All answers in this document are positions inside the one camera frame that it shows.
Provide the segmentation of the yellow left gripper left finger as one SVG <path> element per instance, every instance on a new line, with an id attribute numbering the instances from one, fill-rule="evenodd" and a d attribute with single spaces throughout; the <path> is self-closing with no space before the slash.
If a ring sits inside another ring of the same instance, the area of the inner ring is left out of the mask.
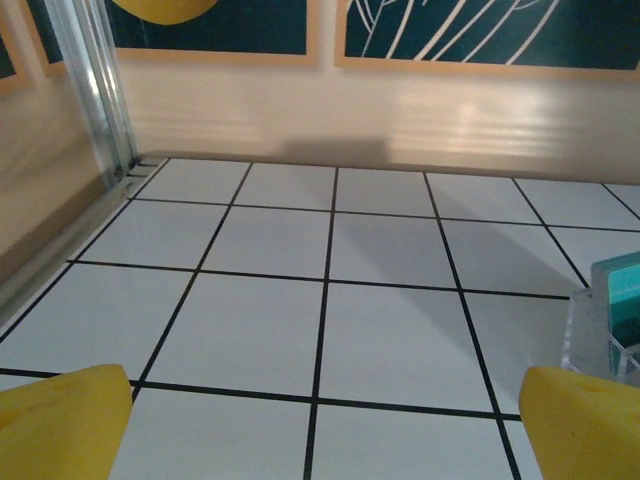
<path id="1" fill-rule="evenodd" d="M 131 412 L 124 368 L 96 365 L 1 392 L 3 479 L 107 479 Z"/>

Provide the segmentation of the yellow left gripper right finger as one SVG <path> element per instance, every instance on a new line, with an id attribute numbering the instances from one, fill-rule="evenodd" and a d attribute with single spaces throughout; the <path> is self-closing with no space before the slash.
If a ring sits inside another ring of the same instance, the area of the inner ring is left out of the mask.
<path id="1" fill-rule="evenodd" d="M 639 389 L 555 367 L 527 370 L 519 411 L 545 479 L 637 479 Z"/>

